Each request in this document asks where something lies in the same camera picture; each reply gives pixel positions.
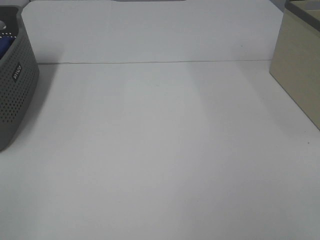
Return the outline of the blue microfibre towel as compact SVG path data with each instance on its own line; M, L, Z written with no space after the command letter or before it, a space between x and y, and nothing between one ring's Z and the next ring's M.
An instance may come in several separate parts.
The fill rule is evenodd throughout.
M2 57L6 54L14 40L15 38L12 36L2 36L0 38L0 59L2 59Z

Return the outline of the beige storage box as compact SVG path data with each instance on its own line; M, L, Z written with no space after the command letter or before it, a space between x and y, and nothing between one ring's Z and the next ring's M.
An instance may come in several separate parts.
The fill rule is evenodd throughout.
M320 126L320 2L287 0L269 72Z

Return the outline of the grey perforated plastic basket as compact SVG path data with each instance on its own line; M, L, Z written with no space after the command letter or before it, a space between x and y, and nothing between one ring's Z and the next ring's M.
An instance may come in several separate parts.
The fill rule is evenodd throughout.
M0 150L7 148L26 112L39 79L39 67L17 5L0 7L0 37L14 42L0 59Z

